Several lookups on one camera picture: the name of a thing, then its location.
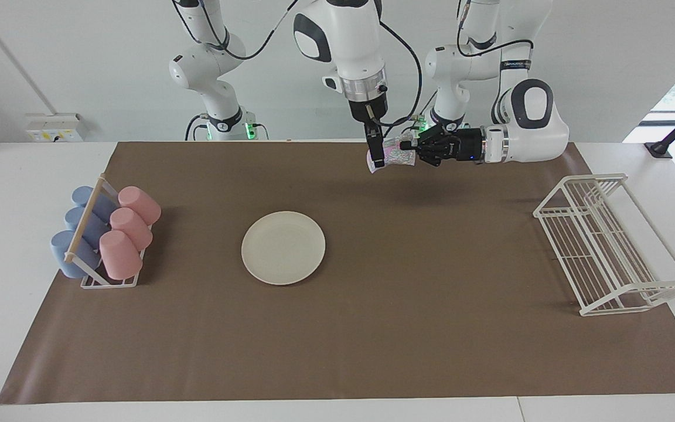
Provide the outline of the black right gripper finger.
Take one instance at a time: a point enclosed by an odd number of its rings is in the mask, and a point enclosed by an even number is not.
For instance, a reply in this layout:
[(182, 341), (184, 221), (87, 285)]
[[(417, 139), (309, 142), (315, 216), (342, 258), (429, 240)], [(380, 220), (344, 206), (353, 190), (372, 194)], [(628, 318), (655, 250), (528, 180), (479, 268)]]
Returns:
[(385, 166), (383, 136), (368, 137), (368, 163), (370, 171), (377, 171)]

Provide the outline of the round cream plate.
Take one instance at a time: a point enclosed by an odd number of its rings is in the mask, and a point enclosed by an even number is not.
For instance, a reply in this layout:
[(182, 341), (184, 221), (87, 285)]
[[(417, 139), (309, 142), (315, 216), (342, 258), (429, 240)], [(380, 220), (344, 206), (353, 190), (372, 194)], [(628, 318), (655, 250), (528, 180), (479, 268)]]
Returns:
[(279, 211), (258, 219), (241, 243), (241, 259), (267, 285), (293, 285), (311, 276), (326, 254), (326, 235), (302, 213)]

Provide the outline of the brown table mat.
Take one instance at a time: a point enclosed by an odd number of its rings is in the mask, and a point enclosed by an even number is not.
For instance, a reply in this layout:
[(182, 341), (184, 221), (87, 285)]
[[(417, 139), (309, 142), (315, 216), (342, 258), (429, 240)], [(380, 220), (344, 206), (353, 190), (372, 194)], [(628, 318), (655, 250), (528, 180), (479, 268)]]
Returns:
[[(675, 393), (667, 305), (582, 317), (533, 218), (575, 146), (542, 163), (367, 170), (339, 142), (122, 142), (105, 174), (162, 216), (134, 288), (57, 273), (0, 404)], [(321, 266), (267, 285), (241, 243), (309, 216)]]

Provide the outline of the pink plastic cup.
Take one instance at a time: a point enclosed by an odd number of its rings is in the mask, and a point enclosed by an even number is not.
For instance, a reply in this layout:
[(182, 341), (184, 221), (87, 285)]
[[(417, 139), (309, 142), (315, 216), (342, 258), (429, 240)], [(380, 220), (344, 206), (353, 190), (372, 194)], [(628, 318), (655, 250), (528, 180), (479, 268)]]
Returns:
[(112, 212), (110, 225), (113, 230), (125, 233), (137, 251), (146, 249), (153, 240), (150, 227), (133, 209), (121, 207)]
[(162, 209), (159, 203), (136, 185), (121, 189), (118, 193), (118, 201), (122, 207), (132, 209), (139, 214), (148, 226), (152, 226), (161, 218)]
[(139, 251), (124, 232), (110, 230), (104, 233), (99, 241), (99, 251), (112, 280), (129, 280), (142, 269)]

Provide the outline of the cup rack with wooden rod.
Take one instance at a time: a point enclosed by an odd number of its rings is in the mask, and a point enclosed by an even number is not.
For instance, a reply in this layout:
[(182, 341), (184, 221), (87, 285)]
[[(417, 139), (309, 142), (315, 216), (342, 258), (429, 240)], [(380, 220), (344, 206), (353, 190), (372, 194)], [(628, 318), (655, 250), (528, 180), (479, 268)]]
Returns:
[(100, 273), (97, 270), (101, 267), (103, 259), (101, 257), (99, 250), (94, 250), (93, 254), (98, 257), (96, 267), (92, 267), (88, 264), (79, 254), (80, 246), (87, 241), (83, 238), (83, 234), (86, 231), (86, 227), (90, 221), (90, 215), (92, 214), (92, 208), (96, 203), (97, 196), (101, 193), (109, 196), (115, 204), (118, 202), (118, 192), (107, 180), (105, 173), (101, 173), (97, 177), (96, 184), (92, 187), (93, 192), (91, 197), (88, 200), (86, 210), (83, 212), (80, 217), (80, 221), (73, 233), (68, 249), (64, 252), (63, 262), (65, 264), (74, 264), (80, 270), (82, 270), (85, 275), (80, 279), (80, 288), (86, 290), (105, 290), (112, 288), (132, 288), (138, 285), (139, 274), (129, 280), (112, 280), (112, 278), (107, 277), (107, 271)]

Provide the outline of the white wall socket box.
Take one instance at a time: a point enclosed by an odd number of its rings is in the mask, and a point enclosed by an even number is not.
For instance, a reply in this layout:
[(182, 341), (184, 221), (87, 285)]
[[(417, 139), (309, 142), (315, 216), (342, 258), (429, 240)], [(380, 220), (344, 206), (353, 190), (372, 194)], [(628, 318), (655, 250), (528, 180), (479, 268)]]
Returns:
[(27, 113), (26, 133), (34, 142), (84, 142), (88, 129), (77, 113)]

